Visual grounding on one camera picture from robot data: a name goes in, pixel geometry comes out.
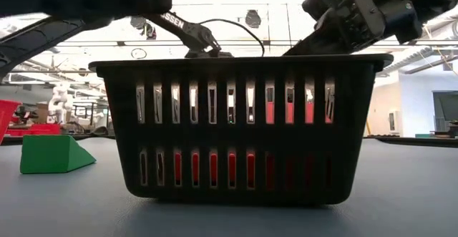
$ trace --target basket rim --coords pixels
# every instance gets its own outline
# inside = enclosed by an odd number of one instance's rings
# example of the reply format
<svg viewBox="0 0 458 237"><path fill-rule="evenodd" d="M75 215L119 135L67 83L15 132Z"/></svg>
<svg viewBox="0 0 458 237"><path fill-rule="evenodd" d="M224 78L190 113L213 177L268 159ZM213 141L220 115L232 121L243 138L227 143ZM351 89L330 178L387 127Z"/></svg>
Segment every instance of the basket rim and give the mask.
<svg viewBox="0 0 458 237"><path fill-rule="evenodd" d="M233 57L233 58L194 58L194 59L141 59L96 61L89 63L89 70L97 72L98 67L146 67L152 65L180 66L191 64L235 64L250 62L370 62L385 68L393 62L391 54L327 54L289 57Z"/></svg>

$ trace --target green wedge block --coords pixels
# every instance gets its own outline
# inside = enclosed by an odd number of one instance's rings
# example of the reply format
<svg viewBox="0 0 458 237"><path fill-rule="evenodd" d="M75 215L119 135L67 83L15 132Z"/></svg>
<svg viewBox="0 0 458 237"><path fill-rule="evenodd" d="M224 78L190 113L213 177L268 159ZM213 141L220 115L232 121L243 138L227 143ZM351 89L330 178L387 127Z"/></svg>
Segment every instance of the green wedge block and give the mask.
<svg viewBox="0 0 458 237"><path fill-rule="evenodd" d="M68 135L26 135L21 173L67 173L96 160Z"/></svg>

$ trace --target gray table surface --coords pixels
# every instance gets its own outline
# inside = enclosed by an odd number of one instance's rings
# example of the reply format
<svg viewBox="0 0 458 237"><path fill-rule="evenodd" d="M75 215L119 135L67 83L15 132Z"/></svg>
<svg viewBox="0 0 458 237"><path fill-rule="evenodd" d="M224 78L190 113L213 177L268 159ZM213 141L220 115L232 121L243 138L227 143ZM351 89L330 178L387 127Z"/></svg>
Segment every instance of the gray table surface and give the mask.
<svg viewBox="0 0 458 237"><path fill-rule="evenodd" d="M311 209L136 198L114 140L79 143L97 163L53 175L21 175L21 147L0 147L1 237L458 235L458 149L364 140L351 197Z"/></svg>

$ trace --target black plastic basket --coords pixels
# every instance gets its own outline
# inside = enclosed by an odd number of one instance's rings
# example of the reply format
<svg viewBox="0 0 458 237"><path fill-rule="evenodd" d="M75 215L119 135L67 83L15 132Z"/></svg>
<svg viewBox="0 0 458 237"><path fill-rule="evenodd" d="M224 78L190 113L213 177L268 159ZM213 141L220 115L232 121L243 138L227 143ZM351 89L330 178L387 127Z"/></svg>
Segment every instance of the black plastic basket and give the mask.
<svg viewBox="0 0 458 237"><path fill-rule="evenodd" d="M340 203L387 54L93 62L140 197Z"/></svg>

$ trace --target cable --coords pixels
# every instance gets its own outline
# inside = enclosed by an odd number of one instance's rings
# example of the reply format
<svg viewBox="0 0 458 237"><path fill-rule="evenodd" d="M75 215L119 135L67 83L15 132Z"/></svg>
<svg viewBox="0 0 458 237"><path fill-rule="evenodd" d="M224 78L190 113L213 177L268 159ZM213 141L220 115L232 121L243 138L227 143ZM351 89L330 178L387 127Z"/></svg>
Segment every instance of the cable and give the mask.
<svg viewBox="0 0 458 237"><path fill-rule="evenodd" d="M239 26L242 29L244 29L247 33L249 33L249 35L251 35L259 43L261 49L263 50L263 53L262 53L261 57L264 57L265 48L264 48L263 42L256 35L254 35L249 29L247 29L245 26L243 26L242 24L234 22L234 21L230 21L230 20L227 20L227 19L208 19L206 21L199 22L198 24L205 24L205 23L214 22L214 21L226 22L226 23L229 23L229 24L232 24L232 25Z"/></svg>

